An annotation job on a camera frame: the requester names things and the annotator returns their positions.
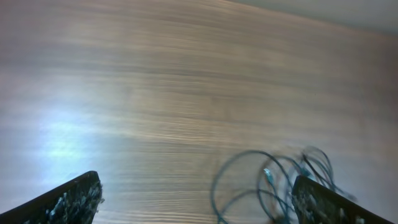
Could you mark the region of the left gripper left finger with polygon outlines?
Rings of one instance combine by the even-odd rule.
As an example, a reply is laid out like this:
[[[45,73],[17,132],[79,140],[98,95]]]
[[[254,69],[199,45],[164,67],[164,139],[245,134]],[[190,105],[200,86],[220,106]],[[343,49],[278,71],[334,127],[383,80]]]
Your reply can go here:
[[[2,213],[1,223],[91,224],[103,202],[103,185],[91,170]]]

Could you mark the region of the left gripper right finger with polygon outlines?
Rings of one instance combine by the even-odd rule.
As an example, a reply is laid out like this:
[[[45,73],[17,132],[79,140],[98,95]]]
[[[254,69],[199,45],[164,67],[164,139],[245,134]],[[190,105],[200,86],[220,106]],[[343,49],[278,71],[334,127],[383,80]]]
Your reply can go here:
[[[392,224],[303,175],[295,180],[292,204],[299,224]]]

